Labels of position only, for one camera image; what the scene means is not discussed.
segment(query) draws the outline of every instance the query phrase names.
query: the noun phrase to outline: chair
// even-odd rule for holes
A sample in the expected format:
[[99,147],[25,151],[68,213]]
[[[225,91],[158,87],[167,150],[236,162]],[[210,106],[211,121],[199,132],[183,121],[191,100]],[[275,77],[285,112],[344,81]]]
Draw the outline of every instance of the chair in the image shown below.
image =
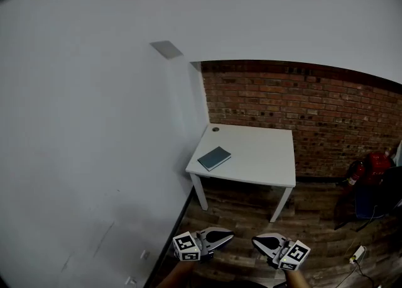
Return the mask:
[[390,213],[402,201],[402,166],[391,167],[385,171],[379,186],[356,184],[354,199],[355,215],[347,217],[335,227],[335,230],[351,221],[368,219],[368,222],[356,230],[359,232],[372,220]]

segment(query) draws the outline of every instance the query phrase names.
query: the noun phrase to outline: wall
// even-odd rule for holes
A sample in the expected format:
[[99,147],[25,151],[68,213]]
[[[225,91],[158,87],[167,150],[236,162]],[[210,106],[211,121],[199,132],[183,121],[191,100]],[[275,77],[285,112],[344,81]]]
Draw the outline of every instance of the wall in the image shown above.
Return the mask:
[[343,177],[353,161],[402,139],[402,86],[351,82],[356,74],[291,62],[207,62],[210,122],[292,130],[296,176]]
[[331,65],[402,83],[402,0],[154,0],[150,38],[189,61]]
[[[0,4],[0,273],[144,284],[191,183],[200,74],[149,45],[140,0]],[[139,256],[151,252],[147,262]]]

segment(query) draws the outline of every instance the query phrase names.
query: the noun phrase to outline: table leg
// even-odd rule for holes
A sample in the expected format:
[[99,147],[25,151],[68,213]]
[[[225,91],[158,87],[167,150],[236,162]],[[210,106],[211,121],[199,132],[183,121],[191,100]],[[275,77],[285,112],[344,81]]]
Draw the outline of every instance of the table leg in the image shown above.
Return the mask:
[[205,198],[204,190],[202,189],[202,184],[200,177],[190,173],[191,180],[193,181],[193,185],[195,188],[195,192],[197,193],[198,200],[200,201],[201,208],[206,211],[208,210],[207,199]]
[[284,193],[282,195],[282,198],[279,201],[278,206],[276,207],[276,210],[275,210],[274,214],[272,215],[272,218],[270,219],[269,222],[274,223],[276,221],[277,217],[279,216],[280,212],[283,209],[283,206],[285,205],[286,201],[288,200],[288,197],[289,197],[290,192],[291,192],[292,189],[293,189],[292,187],[286,187],[285,188],[285,191],[284,191]]

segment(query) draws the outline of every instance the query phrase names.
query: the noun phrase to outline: blue book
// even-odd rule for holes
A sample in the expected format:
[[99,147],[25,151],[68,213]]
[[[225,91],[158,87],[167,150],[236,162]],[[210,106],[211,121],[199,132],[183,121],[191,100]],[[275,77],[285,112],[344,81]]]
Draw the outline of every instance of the blue book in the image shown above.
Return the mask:
[[211,150],[208,154],[200,157],[198,161],[202,166],[204,166],[208,172],[219,166],[223,162],[227,161],[232,157],[232,154],[225,151],[222,147],[217,147]]

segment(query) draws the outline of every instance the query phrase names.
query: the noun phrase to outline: brick wall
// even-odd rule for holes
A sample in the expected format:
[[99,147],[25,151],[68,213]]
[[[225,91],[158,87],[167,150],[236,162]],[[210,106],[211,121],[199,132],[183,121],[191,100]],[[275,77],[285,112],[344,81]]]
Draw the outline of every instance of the brick wall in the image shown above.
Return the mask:
[[297,176],[343,177],[402,138],[402,86],[388,80],[272,61],[204,62],[202,75],[211,123],[292,130]]

